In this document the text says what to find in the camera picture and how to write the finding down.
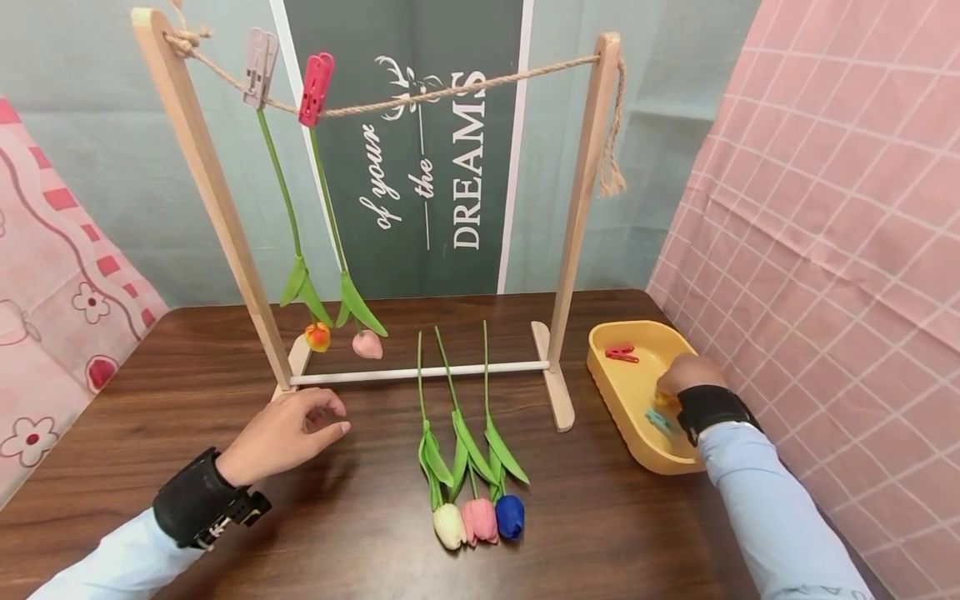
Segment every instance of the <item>gray-green wall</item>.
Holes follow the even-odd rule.
[[[235,303],[226,260],[133,39],[130,9],[142,4],[61,3],[53,14],[44,3],[7,7],[0,56],[16,60],[0,62],[0,94],[20,111],[81,204],[171,305]],[[249,28],[275,28],[268,0],[184,4],[192,23],[216,32],[204,51],[232,73],[243,68]],[[578,287],[645,285],[757,5],[537,0],[531,67],[589,53],[606,30],[620,32],[629,66],[618,155],[630,189],[594,203]],[[190,68],[257,266],[276,300],[292,249],[256,119],[232,88],[202,65]],[[507,292],[555,286],[587,78],[582,68],[527,88]],[[283,68],[273,91],[294,102]],[[325,298],[335,299],[336,260],[300,126],[285,115],[268,118],[314,280]]]

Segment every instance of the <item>pink grid fabric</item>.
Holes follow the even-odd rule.
[[[0,96],[0,507],[166,310]]]
[[[960,598],[960,3],[763,0],[649,291],[898,598]]]

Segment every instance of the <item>white crossbar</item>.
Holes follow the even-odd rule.
[[[550,367],[545,360],[531,360],[523,363],[494,363],[489,366],[490,372],[522,372],[544,371]],[[483,372],[483,365],[459,365],[450,367],[450,374],[477,375]],[[446,375],[443,367],[427,367],[420,371],[423,377],[442,377]],[[366,372],[332,372],[321,375],[295,375],[290,378],[290,385],[317,385],[327,383],[349,383],[350,381],[384,381],[390,379],[413,379],[417,376],[416,369],[393,369],[391,371]]]

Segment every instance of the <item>jute rope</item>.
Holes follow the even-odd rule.
[[[204,54],[202,54],[198,49],[200,47],[200,40],[202,38],[213,37],[213,32],[210,31],[205,25],[201,25],[197,31],[191,30],[189,27],[187,27],[186,17],[183,15],[181,4],[182,0],[170,0],[170,2],[173,4],[174,11],[177,13],[177,18],[180,20],[180,28],[177,31],[174,31],[172,34],[164,34],[164,37],[173,47],[177,56],[181,57],[182,59],[199,60],[209,67],[211,71],[216,73],[220,79],[232,85],[238,91],[243,91],[244,86],[240,82],[234,79],[233,76],[222,69],[216,62],[204,56]],[[499,85],[512,84],[521,80],[530,79],[531,77],[563,71],[575,66],[580,66],[581,64],[597,62],[598,60],[600,60],[600,57],[597,55],[580,57],[573,60],[565,60],[564,62],[549,64],[547,66],[542,66],[530,71],[523,71],[522,73],[514,73],[512,75],[495,77],[477,84],[438,89],[437,91],[431,91],[425,94],[411,96],[409,98],[399,98],[368,105],[358,105],[355,107],[324,109],[320,113],[320,116],[322,118],[334,119],[352,114],[363,114],[365,112],[380,112],[390,108],[413,105],[420,102],[429,102],[438,98],[447,98],[457,94],[466,94],[480,91],[481,89],[497,87]],[[627,79],[627,65],[623,59],[620,59],[616,68],[619,78],[616,89],[616,101],[613,103],[613,120],[611,122],[610,131],[607,133],[607,141],[604,144],[603,154],[600,158],[600,164],[602,167],[600,169],[601,196],[614,196],[627,189],[627,182],[624,181],[623,176],[620,174],[620,166],[616,163],[616,158],[613,156],[613,149],[616,145],[616,137],[620,132],[620,118],[623,113],[623,88]],[[291,107],[290,105],[278,102],[271,98],[267,98],[264,102],[271,107],[279,108],[280,110],[284,110],[291,114],[300,114],[299,108]]]

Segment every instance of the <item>shirt sleeve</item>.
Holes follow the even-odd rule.
[[[148,509],[102,540],[89,556],[58,573],[28,600],[147,600],[204,554],[177,544]]]
[[[747,423],[720,423],[701,434],[699,449],[763,600],[873,600],[765,435]]]

